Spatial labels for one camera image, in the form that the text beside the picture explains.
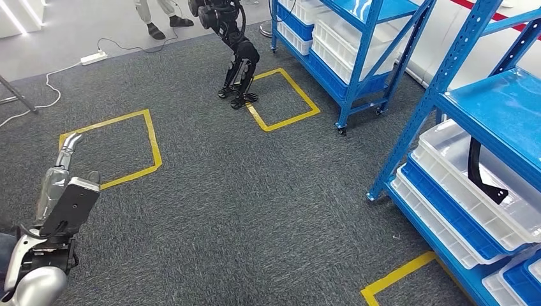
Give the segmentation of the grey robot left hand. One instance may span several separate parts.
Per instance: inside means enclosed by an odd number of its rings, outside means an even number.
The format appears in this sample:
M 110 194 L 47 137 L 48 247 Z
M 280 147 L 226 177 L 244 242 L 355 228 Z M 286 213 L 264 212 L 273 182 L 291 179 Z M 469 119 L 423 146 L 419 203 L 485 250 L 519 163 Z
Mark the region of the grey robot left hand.
M 82 137 L 81 133 L 72 133 L 62 142 L 53 167 L 49 168 L 41 185 L 40 197 L 36 204 L 36 218 L 34 224 L 41 226 L 52 209 L 56 206 L 64 188 L 70 179 L 71 157 L 75 146 Z

